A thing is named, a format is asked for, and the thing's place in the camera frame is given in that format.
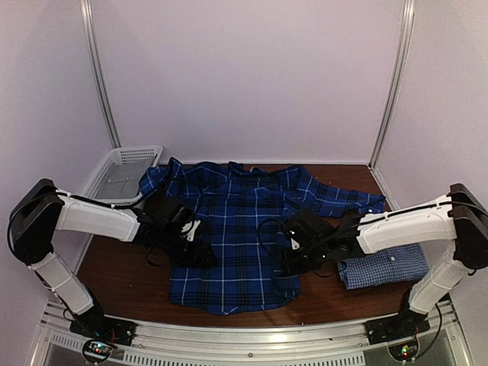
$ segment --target brown wooden surface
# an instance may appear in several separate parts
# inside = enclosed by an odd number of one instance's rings
[[[269,171],[285,165],[260,165]],[[306,165],[322,183],[379,194],[380,189],[365,166]],[[146,250],[114,239],[95,237],[79,278],[95,293],[106,313],[139,320],[191,326],[290,326],[359,319],[396,312],[412,283],[387,284],[346,291],[335,265],[322,270],[329,278],[300,276],[301,295],[276,310],[215,316],[203,310],[168,302],[169,264],[162,253],[146,263]]]

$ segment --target blue plaid shirt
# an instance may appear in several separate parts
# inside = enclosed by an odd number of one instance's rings
[[[323,185],[302,165],[277,172],[246,171],[230,162],[228,168],[202,162],[190,168],[171,158],[167,168],[149,168],[140,187],[151,195],[170,175],[166,194],[195,210],[204,199],[197,218],[204,221],[199,237],[210,242],[219,265],[210,269],[172,268],[169,300],[209,313],[228,315],[270,310],[289,303],[300,294],[297,276],[283,277],[279,260],[258,245],[256,228],[263,220],[291,218],[301,209],[322,217],[341,217],[347,210],[379,213],[384,197]],[[289,246],[276,223],[262,227],[262,240],[272,249]]]

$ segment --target metal post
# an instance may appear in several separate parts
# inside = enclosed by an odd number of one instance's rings
[[[403,7],[403,19],[400,28],[400,39],[398,42],[398,51],[396,52],[395,68],[391,79],[390,91],[388,92],[387,104],[384,109],[383,119],[381,121],[380,131],[374,145],[373,155],[369,167],[374,171],[380,157],[381,150],[390,126],[393,110],[400,90],[400,82],[405,69],[406,57],[409,52],[410,40],[412,39],[413,21],[415,17],[415,0],[405,0]]]
[[[101,111],[104,115],[105,124],[107,125],[108,136],[110,137],[112,147],[115,149],[121,147],[121,144],[117,128],[115,127],[114,116],[108,101],[107,87],[105,86],[103,72],[101,71],[100,56],[98,54],[95,26],[93,23],[92,0],[81,0],[81,6],[83,25],[85,27],[88,41],[88,51],[90,53],[91,67],[95,77],[98,99],[100,101]]]

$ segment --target plaid shirt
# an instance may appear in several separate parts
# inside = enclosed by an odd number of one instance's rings
[[[379,213],[385,202],[380,195],[323,185],[302,165],[271,173],[246,171],[234,162],[227,169],[211,162],[186,169],[173,158],[168,168],[147,170],[142,193],[151,195],[167,175],[178,180],[166,185],[166,194],[193,210],[200,197],[195,185],[203,190],[197,218],[204,225],[198,235],[212,244],[219,259],[210,269],[172,268],[169,300],[217,315],[275,309],[300,294],[298,277],[283,277],[279,257],[269,257],[258,245],[256,229],[263,220],[284,221],[301,209],[322,217],[341,217],[347,210]],[[262,227],[268,248],[290,245],[278,231],[277,223]]]

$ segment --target robotic arm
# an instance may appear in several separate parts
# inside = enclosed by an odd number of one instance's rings
[[[289,275],[320,268],[325,262],[358,258],[394,246],[448,239],[452,243],[430,272],[408,291],[398,315],[367,322],[370,344],[390,342],[429,329],[425,321],[440,299],[466,276],[488,266],[488,217],[461,184],[451,192],[405,210],[344,219],[337,229],[311,211],[284,225],[292,248],[282,267]]]
[[[160,211],[148,215],[135,207],[115,207],[72,195],[42,179],[12,211],[8,228],[13,254],[67,306],[75,318],[73,332],[113,337],[116,343],[130,345],[134,324],[104,316],[93,294],[54,251],[55,230],[93,233],[161,249],[175,266],[212,267],[217,259],[210,244],[194,238],[199,225],[193,212],[173,197],[164,200]]]

